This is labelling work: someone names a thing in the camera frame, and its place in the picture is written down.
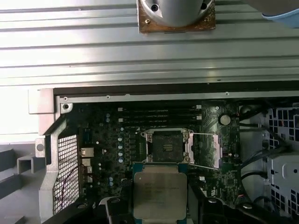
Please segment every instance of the cable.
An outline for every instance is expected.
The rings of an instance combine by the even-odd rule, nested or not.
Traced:
[[[252,158],[249,158],[248,160],[246,160],[245,162],[242,163],[242,165],[240,166],[240,169],[244,168],[245,166],[255,162],[255,161],[258,161],[264,157],[268,157],[272,154],[278,154],[278,153],[281,153],[282,151],[285,150],[285,147],[279,147],[279,148],[275,148],[271,151],[267,151],[265,153],[261,153],[261,154],[258,154],[256,156],[253,156]]]
[[[268,178],[268,175],[267,175],[266,172],[263,172],[263,171],[256,171],[256,172],[249,172],[249,173],[244,174],[244,175],[241,177],[241,180],[245,179],[245,178],[248,177],[248,176],[252,176],[252,175],[259,175],[259,176],[261,176],[261,177],[264,178],[264,179],[267,179],[267,178]]]
[[[66,176],[66,178],[63,180],[63,185],[62,185],[62,190],[61,190],[61,210],[63,209],[63,204],[64,204],[64,188],[65,188],[65,184],[66,184],[66,181],[67,179],[71,176],[71,174],[75,171],[75,169],[79,168],[80,166],[82,166],[83,164],[81,165],[78,165],[78,166],[75,166],[71,171],[70,173]]]
[[[240,123],[240,126],[242,126],[242,127],[259,127],[258,124],[243,124],[243,123]]]
[[[253,203],[257,203],[257,202],[259,202],[261,200],[264,200],[265,202],[270,202],[272,204],[272,206],[273,206],[274,211],[280,216],[280,213],[279,213],[279,210],[278,210],[277,206],[274,204],[273,201],[271,201],[271,199],[269,199],[266,196],[259,196],[259,197],[257,197],[256,199],[254,199]]]

